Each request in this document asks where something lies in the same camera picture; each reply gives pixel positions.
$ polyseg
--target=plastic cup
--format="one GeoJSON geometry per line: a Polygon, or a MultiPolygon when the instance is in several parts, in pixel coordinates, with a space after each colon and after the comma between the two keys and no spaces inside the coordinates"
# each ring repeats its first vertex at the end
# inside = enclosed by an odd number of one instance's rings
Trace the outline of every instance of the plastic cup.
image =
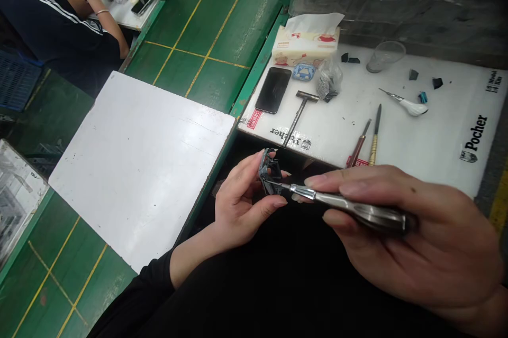
{"type": "Polygon", "coordinates": [[[382,42],[377,45],[369,63],[367,63],[367,71],[377,74],[401,60],[404,55],[406,55],[406,47],[402,43],[382,42]]]}

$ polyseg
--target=smartphone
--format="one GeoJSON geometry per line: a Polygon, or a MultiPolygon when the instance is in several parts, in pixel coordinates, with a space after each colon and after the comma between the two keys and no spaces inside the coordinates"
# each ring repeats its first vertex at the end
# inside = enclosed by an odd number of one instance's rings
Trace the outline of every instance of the smartphone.
{"type": "Polygon", "coordinates": [[[136,15],[141,15],[148,9],[152,1],[153,0],[138,0],[131,11],[136,15]]]}
{"type": "Polygon", "coordinates": [[[278,67],[270,68],[255,108],[259,111],[276,114],[286,92],[289,79],[291,79],[290,70],[278,67]]]}

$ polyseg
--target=fingernail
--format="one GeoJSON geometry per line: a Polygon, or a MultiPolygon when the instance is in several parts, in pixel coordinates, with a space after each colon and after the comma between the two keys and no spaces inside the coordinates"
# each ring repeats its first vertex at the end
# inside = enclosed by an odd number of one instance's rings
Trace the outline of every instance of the fingernail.
{"type": "Polygon", "coordinates": [[[364,181],[346,182],[339,186],[339,191],[342,195],[357,195],[365,191],[368,184],[364,181]]]}
{"type": "Polygon", "coordinates": [[[285,205],[287,205],[287,201],[286,200],[278,200],[277,202],[274,203],[274,206],[277,207],[277,208],[285,206],[285,205]]]}
{"type": "Polygon", "coordinates": [[[303,182],[305,183],[306,186],[313,187],[313,186],[318,186],[325,181],[326,181],[326,175],[321,174],[321,175],[314,176],[314,177],[308,177],[303,182]]]}

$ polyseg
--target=white board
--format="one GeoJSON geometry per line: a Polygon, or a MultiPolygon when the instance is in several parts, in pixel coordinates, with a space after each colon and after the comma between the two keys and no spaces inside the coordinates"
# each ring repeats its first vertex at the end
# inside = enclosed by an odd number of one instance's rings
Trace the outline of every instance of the white board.
{"type": "MultiPolygon", "coordinates": [[[[341,93],[329,103],[307,102],[293,134],[296,141],[291,140],[288,148],[345,167],[367,120],[372,118],[359,156],[368,161],[381,103],[377,165],[395,165],[422,180],[452,185],[470,197],[476,196],[506,96],[507,72],[408,55],[390,69],[371,74],[365,65],[372,49],[339,43],[339,51],[359,58],[361,64],[340,64],[344,74],[341,93]],[[420,73],[418,80],[409,81],[410,69],[420,73]],[[433,89],[433,77],[442,78],[441,88],[433,89]],[[418,102],[418,94],[424,91],[429,111],[419,117],[409,116],[378,87],[413,102],[418,102]],[[466,149],[466,143],[474,138],[471,128],[476,127],[479,116],[487,118],[482,136],[473,145],[476,150],[466,149]],[[477,160],[461,160],[463,151],[474,154],[477,160]]],[[[296,92],[316,94],[318,78],[315,76],[308,83],[292,78],[277,114],[258,114],[255,103],[270,67],[269,63],[242,115],[239,129],[282,145],[302,101],[295,96],[296,92]]]]}
{"type": "Polygon", "coordinates": [[[139,273],[173,247],[233,124],[113,72],[49,183],[139,273]]]}

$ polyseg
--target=t-shaped metal tool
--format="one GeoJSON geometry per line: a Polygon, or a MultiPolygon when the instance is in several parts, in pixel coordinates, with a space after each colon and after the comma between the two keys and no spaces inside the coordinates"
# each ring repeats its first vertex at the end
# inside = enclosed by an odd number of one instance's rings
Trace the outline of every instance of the t-shaped metal tool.
{"type": "Polygon", "coordinates": [[[282,144],[283,148],[286,147],[287,143],[289,142],[289,138],[293,134],[293,131],[295,130],[296,123],[300,119],[300,115],[302,114],[303,108],[305,108],[305,104],[307,104],[307,101],[312,101],[313,103],[317,103],[319,100],[319,96],[309,94],[307,92],[298,91],[296,93],[296,97],[302,98],[302,104],[300,105],[300,108],[298,109],[298,112],[296,112],[295,120],[293,120],[293,123],[291,124],[291,127],[289,128],[289,131],[287,132],[286,138],[284,139],[284,143],[282,144]]]}

